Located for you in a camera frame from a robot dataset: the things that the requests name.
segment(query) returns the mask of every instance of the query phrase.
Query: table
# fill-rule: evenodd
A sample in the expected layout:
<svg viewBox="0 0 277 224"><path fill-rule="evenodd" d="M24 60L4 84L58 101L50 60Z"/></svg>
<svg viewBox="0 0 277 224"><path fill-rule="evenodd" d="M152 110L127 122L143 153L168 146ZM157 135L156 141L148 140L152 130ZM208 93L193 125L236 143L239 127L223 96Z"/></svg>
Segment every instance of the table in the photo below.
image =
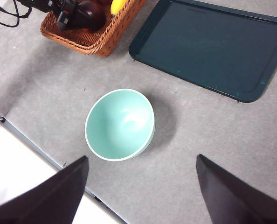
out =
<svg viewBox="0 0 277 224"><path fill-rule="evenodd" d="M277 0L205 2L277 16ZM0 26L0 114L59 167L87 155L87 190L127 223L211 223L195 170L200 153L277 199L277 71L263 96L244 104L133 61L128 46L155 4L146 3L108 58L42 37L45 15L36 10L17 28ZM118 88L149 98L156 131L141 155L109 162L89 150L84 123L94 102Z"/></svg>

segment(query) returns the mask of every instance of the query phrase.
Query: mint green bowl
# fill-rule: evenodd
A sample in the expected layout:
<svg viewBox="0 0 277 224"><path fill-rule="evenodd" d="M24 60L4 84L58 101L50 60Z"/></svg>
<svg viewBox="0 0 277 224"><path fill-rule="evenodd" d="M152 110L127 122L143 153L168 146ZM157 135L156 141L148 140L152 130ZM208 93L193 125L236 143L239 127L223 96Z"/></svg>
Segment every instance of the mint green bowl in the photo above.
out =
<svg viewBox="0 0 277 224"><path fill-rule="evenodd" d="M142 153L155 131L153 108L140 92L111 91L91 108L85 137L91 151L107 161L123 161Z"/></svg>

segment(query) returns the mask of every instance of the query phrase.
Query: basket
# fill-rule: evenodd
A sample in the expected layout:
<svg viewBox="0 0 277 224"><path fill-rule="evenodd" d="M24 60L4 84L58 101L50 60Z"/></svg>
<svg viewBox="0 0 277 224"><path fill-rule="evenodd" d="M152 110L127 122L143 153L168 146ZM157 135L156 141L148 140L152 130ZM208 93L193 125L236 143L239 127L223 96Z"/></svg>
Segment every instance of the basket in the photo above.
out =
<svg viewBox="0 0 277 224"><path fill-rule="evenodd" d="M146 1L127 0L114 18L111 16L111 6L106 6L106 24L95 33L88 33L82 29L60 31L56 25L56 17L52 13L45 17L40 31L43 36L80 53L107 57Z"/></svg>

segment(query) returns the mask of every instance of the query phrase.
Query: yellow banana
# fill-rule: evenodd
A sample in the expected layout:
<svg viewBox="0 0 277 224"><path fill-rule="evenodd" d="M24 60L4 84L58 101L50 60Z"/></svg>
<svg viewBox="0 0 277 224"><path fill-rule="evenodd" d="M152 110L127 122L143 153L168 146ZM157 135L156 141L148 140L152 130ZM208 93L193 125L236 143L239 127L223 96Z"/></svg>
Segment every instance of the yellow banana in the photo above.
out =
<svg viewBox="0 0 277 224"><path fill-rule="evenodd" d="M117 15L121 8L123 8L127 0L113 0L111 3L111 14Z"/></svg>

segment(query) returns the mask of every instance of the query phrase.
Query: dark teal tray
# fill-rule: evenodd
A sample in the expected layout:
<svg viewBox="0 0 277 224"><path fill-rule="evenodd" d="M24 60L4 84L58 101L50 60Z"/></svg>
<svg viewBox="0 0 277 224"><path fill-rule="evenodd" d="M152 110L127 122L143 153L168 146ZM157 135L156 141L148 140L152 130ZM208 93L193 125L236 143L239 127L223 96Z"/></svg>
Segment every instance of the dark teal tray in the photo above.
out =
<svg viewBox="0 0 277 224"><path fill-rule="evenodd" d="M277 67L277 17L160 0L129 47L133 59L241 102Z"/></svg>

